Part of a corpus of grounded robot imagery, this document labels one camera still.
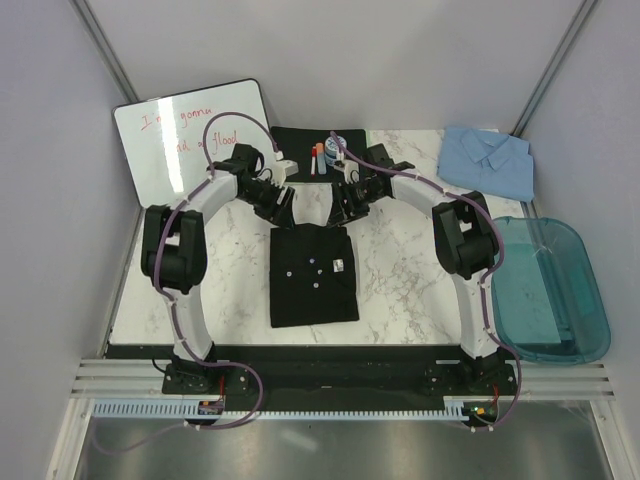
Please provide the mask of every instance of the gray floor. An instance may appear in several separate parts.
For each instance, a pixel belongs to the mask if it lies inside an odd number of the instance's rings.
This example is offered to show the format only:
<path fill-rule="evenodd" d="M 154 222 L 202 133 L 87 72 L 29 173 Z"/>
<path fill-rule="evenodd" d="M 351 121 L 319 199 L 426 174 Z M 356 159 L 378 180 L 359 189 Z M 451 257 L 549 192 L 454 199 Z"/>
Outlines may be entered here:
<path fill-rule="evenodd" d="M 175 421 L 100 420 L 105 448 Z M 502 428 L 471 434 L 436 422 L 258 421 L 179 429 L 117 457 L 85 447 L 77 478 L 149 480 L 611 479 L 588 404 L 522 403 Z"/>

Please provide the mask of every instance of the blue container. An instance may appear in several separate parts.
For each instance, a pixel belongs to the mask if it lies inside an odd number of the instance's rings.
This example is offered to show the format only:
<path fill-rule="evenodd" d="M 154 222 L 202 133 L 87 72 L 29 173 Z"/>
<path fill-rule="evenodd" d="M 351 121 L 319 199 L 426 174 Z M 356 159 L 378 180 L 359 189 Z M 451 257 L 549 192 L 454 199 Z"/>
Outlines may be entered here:
<path fill-rule="evenodd" d="M 611 332 L 580 236 L 550 218 L 503 217 L 496 225 L 506 251 L 492 279 L 500 339 L 535 363 L 602 358 Z"/>

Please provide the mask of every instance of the marker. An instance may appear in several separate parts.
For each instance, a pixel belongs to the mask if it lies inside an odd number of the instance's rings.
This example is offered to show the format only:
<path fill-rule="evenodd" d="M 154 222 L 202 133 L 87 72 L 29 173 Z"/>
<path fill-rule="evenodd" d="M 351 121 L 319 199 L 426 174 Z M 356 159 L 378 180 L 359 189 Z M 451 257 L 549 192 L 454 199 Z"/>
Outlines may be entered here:
<path fill-rule="evenodd" d="M 311 149 L 311 176 L 316 174 L 316 147 Z"/>
<path fill-rule="evenodd" d="M 327 164 L 324 160 L 324 145 L 316 143 L 316 153 L 318 159 L 318 173 L 320 175 L 325 175 L 327 173 Z"/>

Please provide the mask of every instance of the black mat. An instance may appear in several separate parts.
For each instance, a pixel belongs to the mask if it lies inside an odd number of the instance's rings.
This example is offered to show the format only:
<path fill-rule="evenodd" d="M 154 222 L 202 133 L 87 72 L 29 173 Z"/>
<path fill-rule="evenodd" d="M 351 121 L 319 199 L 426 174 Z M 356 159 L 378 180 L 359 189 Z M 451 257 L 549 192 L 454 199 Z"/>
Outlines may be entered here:
<path fill-rule="evenodd" d="M 271 230 L 271 326 L 358 320 L 356 269 L 344 227 L 297 225 Z"/>
<path fill-rule="evenodd" d="M 344 178 L 342 172 L 329 166 L 327 166 L 326 175 L 319 175 L 316 166 L 316 174 L 311 176 L 311 149 L 316 143 L 324 145 L 325 140 L 329 137 L 329 132 L 330 130 L 271 127 L 271 135 L 273 135 L 278 147 L 282 149 L 284 158 L 298 163 L 298 173 L 287 177 L 288 182 L 331 183 Z M 364 130 L 336 130 L 336 133 L 347 141 L 347 148 L 354 155 L 362 157 L 367 149 L 367 135 Z"/>

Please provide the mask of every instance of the wall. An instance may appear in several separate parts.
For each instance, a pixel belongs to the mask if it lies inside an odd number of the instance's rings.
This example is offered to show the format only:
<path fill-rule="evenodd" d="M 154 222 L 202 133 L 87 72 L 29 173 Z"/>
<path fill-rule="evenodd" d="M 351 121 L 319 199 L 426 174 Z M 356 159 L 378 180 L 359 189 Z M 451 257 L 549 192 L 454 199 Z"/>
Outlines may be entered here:
<path fill-rule="evenodd" d="M 254 77 L 301 128 L 511 130 L 580 0 L 88 0 L 140 98 Z"/>
<path fill-rule="evenodd" d="M 543 214 L 582 236 L 612 328 L 605 357 L 640 445 L 640 3 L 601 2 L 525 136 Z"/>
<path fill-rule="evenodd" d="M 137 200 L 111 119 L 124 99 L 69 3 L 4 1 L 0 45 L 0 476 L 40 479 Z"/>

